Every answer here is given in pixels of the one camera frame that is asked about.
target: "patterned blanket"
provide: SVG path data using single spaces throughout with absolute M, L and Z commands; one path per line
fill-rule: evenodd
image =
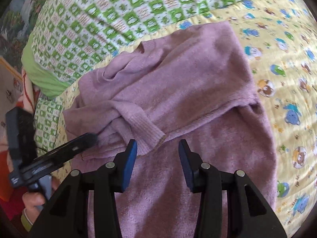
M 145 35 L 119 52 L 132 52 L 141 41 L 160 38 L 193 24 L 229 20 L 238 36 L 275 137 L 278 155 L 275 212 L 291 237 L 310 213 L 317 198 L 317 24 L 302 0 L 252 0 L 198 15 Z M 107 66 L 107 56 L 94 68 Z M 68 109 L 79 94 L 75 81 L 55 100 Z M 67 141 L 60 114 L 55 146 Z M 56 174 L 70 170 L 67 164 Z
M 107 55 L 164 26 L 241 0 L 47 0 L 34 28 L 36 63 L 69 85 Z M 245 0 L 252 9 L 251 0 Z

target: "knit fabric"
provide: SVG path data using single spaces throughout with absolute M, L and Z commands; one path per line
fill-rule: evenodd
M 72 167 L 96 170 L 138 143 L 129 188 L 116 194 L 124 237 L 192 237 L 199 195 L 186 187 L 178 142 L 221 171 L 244 170 L 274 207 L 276 155 L 239 41 L 228 22 L 191 26 L 142 42 L 79 81 L 80 95 L 64 111 L 68 140 L 100 133 L 99 144 Z M 89 232 L 94 233 L 93 199 Z M 226 235 L 226 196 L 223 235 Z

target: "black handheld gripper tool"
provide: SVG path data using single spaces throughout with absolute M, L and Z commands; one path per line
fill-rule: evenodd
M 130 140 L 126 150 L 94 172 L 73 170 L 54 192 L 29 232 L 29 238 L 88 238 L 88 193 L 94 190 L 96 238 L 122 238 L 115 192 L 129 186 L 137 143 Z
M 228 238 L 287 238 L 270 205 L 242 170 L 219 171 L 191 152 L 186 140 L 179 142 L 186 184 L 201 193 L 194 238 L 220 238 L 222 190 L 228 199 Z
M 50 173 L 61 168 L 75 155 L 94 146 L 97 135 L 86 133 L 47 154 L 37 157 L 34 141 L 33 115 L 19 107 L 6 113 L 9 154 L 13 172 L 9 179 L 13 188 L 26 186 L 30 192 L 40 192 L 48 201 L 52 195 Z

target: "green patterned pillow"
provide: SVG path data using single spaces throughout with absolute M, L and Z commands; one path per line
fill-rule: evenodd
M 39 98 L 34 115 L 35 142 L 39 156 L 54 148 L 59 115 L 63 106 L 54 100 Z

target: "yellow bedsheet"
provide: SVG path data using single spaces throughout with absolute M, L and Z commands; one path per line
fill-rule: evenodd
M 195 16 L 135 41 L 120 52 L 132 52 L 140 41 L 166 36 L 192 24 L 229 20 L 248 55 L 257 91 L 275 136 L 278 156 L 275 212 L 290 237 L 316 202 L 317 189 L 317 24 L 302 0 L 252 0 Z M 95 68 L 105 67 L 107 57 Z M 78 81 L 57 101 L 69 108 L 78 95 Z M 66 142 L 59 120 L 55 146 Z M 63 179 L 69 163 L 56 174 Z

